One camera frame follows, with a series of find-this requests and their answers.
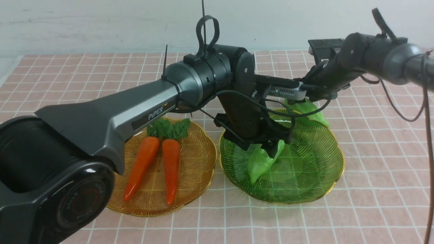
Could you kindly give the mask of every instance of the carrot leaves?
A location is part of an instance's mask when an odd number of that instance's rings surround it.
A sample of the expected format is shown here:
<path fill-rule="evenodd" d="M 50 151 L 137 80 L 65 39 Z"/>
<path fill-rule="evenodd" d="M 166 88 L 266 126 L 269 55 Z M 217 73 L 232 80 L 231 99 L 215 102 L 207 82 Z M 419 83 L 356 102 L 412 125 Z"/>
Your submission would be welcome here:
<path fill-rule="evenodd" d="M 148 136 L 179 140 L 188 136 L 190 119 L 183 119 L 172 124 L 168 119 L 159 119 L 147 127 Z"/>

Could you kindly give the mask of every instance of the green plate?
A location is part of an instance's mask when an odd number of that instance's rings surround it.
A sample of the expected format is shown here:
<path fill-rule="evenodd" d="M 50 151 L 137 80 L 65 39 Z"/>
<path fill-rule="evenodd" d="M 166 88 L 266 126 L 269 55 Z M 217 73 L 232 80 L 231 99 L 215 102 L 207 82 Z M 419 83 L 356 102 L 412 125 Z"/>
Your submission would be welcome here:
<path fill-rule="evenodd" d="M 286 127 L 289 118 L 270 114 Z M 286 145 L 270 170 L 254 184 L 247 171 L 247 151 L 226 140 L 219 142 L 220 165 L 225 175 L 241 190 L 261 201 L 273 204 L 301 204 L 329 193 L 344 172 L 345 157 L 334 134 L 323 124 L 309 118 L 296 118 L 293 140 Z"/>

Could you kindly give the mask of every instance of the orange plate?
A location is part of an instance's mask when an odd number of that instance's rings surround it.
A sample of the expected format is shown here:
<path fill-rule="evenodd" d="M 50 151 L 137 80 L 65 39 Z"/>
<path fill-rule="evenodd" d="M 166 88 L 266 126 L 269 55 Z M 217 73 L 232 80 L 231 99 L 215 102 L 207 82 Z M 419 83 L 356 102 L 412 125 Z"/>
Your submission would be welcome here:
<path fill-rule="evenodd" d="M 172 124 L 178 120 L 169 119 Z M 172 213 L 196 200 L 211 184 L 217 162 L 217 148 L 205 131 L 193 121 L 188 137 L 181 139 L 179 185 L 173 205 L 166 204 L 164 160 L 160 150 L 149 167 L 141 188 L 128 202 L 123 201 L 137 149 L 146 136 L 146 129 L 125 144 L 125 174 L 115 176 L 115 189 L 107 207 L 113 211 L 139 217 L 156 217 Z"/>

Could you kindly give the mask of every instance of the grid-patterned tablecloth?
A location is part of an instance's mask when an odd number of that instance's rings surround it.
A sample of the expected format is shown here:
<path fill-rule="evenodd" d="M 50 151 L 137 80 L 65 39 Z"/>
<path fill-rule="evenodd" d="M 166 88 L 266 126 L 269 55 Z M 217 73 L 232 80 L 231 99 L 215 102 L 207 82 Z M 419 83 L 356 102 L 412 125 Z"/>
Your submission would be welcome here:
<path fill-rule="evenodd" d="M 168 64 L 183 55 L 170 53 Z M 259 74 L 301 77 L 314 65 L 304 51 L 255 55 Z M 154 81 L 161 75 L 163 59 L 162 53 L 25 56 L 0 88 L 0 122 L 33 114 L 42 106 L 83 102 Z M 403 114 L 416 115 L 421 89 L 388 87 Z M 212 115 L 223 112 L 218 100 L 205 110 Z M 292 206 L 265 204 L 237 189 L 217 165 L 211 187 L 174 214 L 146 219 L 106 209 L 63 243 L 421 243 L 429 197 L 423 118 L 414 123 L 401 120 L 381 86 L 361 80 L 340 92 L 324 114 L 344 151 L 346 169 L 322 199 Z M 195 112 L 192 120 L 218 143 L 221 129 L 211 118 Z"/>

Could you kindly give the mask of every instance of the white wall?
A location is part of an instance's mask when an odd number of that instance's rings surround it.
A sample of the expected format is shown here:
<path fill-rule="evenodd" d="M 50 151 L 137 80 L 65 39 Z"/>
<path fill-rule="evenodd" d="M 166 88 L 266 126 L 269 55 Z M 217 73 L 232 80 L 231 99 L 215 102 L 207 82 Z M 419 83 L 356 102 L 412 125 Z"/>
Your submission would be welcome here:
<path fill-rule="evenodd" d="M 205 13 L 220 22 L 218 43 L 248 50 L 376 34 L 375 7 L 397 36 L 434 46 L 434 0 L 205 0 Z M 172 52 L 196 51 L 200 17 L 200 0 L 3 0 L 0 56 L 160 52 L 166 43 Z"/>

